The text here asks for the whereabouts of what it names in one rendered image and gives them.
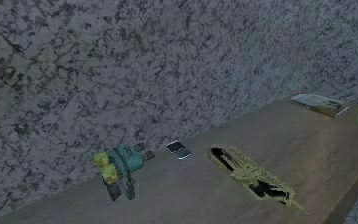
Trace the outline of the brown wooden table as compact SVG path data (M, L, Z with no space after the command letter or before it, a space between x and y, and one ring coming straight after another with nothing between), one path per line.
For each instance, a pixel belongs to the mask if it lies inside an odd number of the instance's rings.
M336 119L282 100L161 151L135 172L136 197L112 201L97 178L0 224L343 224L358 198L358 105ZM290 185L302 211L259 201L208 159L235 146Z

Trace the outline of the grey and tan book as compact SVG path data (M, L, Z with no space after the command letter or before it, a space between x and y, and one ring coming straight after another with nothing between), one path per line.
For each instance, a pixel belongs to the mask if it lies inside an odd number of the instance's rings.
M316 94L298 94L293 96L291 100L313 112L317 112L331 118L337 118L350 108L349 103Z

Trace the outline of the black and white cell phone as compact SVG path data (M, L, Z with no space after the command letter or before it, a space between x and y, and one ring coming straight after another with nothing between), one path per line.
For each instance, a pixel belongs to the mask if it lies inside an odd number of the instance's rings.
M165 145L165 148L178 160L183 160L191 155L191 151L179 141L173 141Z

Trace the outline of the teal and yellow toy robot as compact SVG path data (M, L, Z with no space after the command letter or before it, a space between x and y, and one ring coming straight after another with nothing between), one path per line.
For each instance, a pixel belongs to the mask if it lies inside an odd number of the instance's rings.
M122 194L128 200L135 198L135 179L132 173L141 169L144 163L155 157L153 151L145 151L145 144L119 145L109 151L93 155L95 164L100 170L103 184L112 201Z

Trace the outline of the tan and black flat device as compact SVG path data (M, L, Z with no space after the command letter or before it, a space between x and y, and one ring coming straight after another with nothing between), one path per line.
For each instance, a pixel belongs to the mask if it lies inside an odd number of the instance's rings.
M307 214L305 208L295 200L296 192L284 181L271 174L234 146L211 147L209 159L228 177L245 188L256 200L278 201L286 207L294 207Z

